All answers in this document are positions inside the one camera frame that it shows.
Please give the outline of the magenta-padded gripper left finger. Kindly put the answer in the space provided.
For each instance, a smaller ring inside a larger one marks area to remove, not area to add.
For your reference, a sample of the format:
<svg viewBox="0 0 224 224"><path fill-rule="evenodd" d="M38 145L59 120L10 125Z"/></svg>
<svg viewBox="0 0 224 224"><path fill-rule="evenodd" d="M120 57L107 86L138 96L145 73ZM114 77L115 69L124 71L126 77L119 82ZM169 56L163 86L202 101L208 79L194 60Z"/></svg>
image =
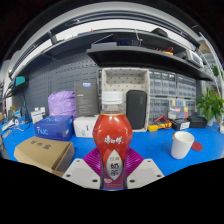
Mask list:
<svg viewBox="0 0 224 224"><path fill-rule="evenodd" d="M100 189L101 157L98 149L94 148L83 159L76 158L62 178L84 188Z"/></svg>

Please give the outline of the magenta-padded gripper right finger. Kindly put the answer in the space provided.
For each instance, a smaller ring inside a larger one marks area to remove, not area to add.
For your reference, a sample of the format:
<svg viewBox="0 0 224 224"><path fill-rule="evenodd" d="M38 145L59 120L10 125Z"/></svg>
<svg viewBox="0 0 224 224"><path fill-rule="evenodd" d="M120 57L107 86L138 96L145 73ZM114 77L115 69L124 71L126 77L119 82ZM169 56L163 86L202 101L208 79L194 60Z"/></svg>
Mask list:
<svg viewBox="0 0 224 224"><path fill-rule="evenodd" d="M164 177L152 159L144 159L134 149L129 149L124 163L125 188L146 186Z"/></svg>

